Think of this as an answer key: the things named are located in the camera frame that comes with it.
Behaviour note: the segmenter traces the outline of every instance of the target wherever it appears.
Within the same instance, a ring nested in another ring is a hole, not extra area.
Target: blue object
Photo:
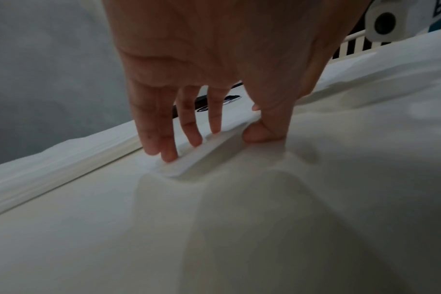
[[[438,21],[434,22],[434,23],[429,27],[429,32],[437,31],[437,30],[441,30],[441,19],[439,19]]]

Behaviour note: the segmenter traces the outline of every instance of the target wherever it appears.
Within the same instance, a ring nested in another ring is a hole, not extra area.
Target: white device
[[[441,0],[376,0],[366,12],[366,37],[394,42],[414,37],[441,19]]]

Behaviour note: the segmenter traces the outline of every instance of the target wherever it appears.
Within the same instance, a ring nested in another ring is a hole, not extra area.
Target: gray wall
[[[94,0],[0,0],[0,163],[131,120]]]

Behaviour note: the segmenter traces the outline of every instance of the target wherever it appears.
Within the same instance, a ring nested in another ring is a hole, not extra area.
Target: round black hole
[[[390,12],[384,12],[376,19],[374,29],[380,35],[387,35],[395,29],[396,18]]]

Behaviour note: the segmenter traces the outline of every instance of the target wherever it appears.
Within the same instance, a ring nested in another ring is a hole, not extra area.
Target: hand
[[[193,146],[194,115],[208,85],[211,130],[219,132],[224,97],[242,80],[261,109],[247,142],[284,138],[301,91],[320,0],[104,0],[124,65],[130,108],[150,155],[177,158],[172,105]]]
[[[334,52],[356,25],[370,0],[324,0],[317,33],[311,47],[305,74],[301,80],[300,99],[311,94]],[[261,110],[254,104],[253,111]]]

